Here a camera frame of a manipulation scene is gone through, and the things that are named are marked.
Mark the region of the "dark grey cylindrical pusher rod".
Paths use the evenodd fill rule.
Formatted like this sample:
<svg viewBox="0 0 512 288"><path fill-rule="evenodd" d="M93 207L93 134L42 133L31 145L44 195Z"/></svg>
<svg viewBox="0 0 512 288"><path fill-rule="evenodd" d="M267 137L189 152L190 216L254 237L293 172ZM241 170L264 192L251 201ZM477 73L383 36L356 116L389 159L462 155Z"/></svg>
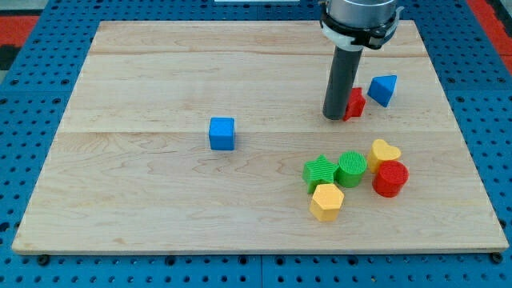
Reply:
<svg viewBox="0 0 512 288"><path fill-rule="evenodd" d="M346 113L362 50L334 50L322 113L329 120L340 120Z"/></svg>

